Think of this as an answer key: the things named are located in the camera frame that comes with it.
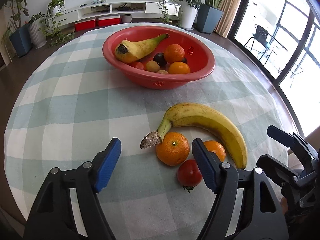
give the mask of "glass door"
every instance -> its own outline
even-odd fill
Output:
[[[306,0],[241,0],[228,38],[273,83],[301,136],[320,125],[320,26]]]

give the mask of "tv stand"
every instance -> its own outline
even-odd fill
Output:
[[[167,8],[169,15],[178,16],[180,4],[174,4],[170,1],[167,3]],[[61,13],[62,15],[57,18],[56,23],[61,23],[61,25],[59,25],[60,27],[81,20],[93,19],[99,16],[121,15],[128,13],[154,14],[153,18],[159,18],[161,8],[156,0],[110,0],[95,4],[88,2],[85,6],[66,9]]]

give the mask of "tomato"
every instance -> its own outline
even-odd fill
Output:
[[[137,69],[145,70],[144,65],[141,62],[135,61],[130,64],[131,67],[135,67]]]
[[[196,160],[186,160],[181,164],[177,172],[177,179],[188,192],[197,186],[202,180],[202,175]]]

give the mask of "red bowl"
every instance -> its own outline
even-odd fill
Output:
[[[191,70],[190,74],[165,75],[153,73],[131,67],[116,59],[114,51],[122,40],[142,41],[163,33],[168,33],[170,37],[161,41],[150,55],[142,59],[142,62],[145,64],[152,60],[154,55],[164,52],[171,44],[179,44],[185,50],[185,57]],[[152,89],[165,90],[180,87],[190,81],[199,80],[210,75],[215,67],[215,59],[211,50],[201,41],[187,33],[160,26],[135,26],[120,30],[107,38],[103,44],[102,52],[105,59],[121,70],[132,82]]]

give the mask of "gray pot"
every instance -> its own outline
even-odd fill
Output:
[[[28,27],[28,24],[23,25],[9,37],[19,57],[26,55],[32,48]]]
[[[46,40],[42,32],[41,19],[37,19],[29,26],[30,38],[36,49],[41,48],[45,45]]]
[[[121,21],[123,23],[130,23],[132,21],[132,15],[131,14],[123,14],[123,15],[121,15]]]
[[[201,4],[198,11],[196,29],[202,33],[213,33],[222,15],[223,11]]]

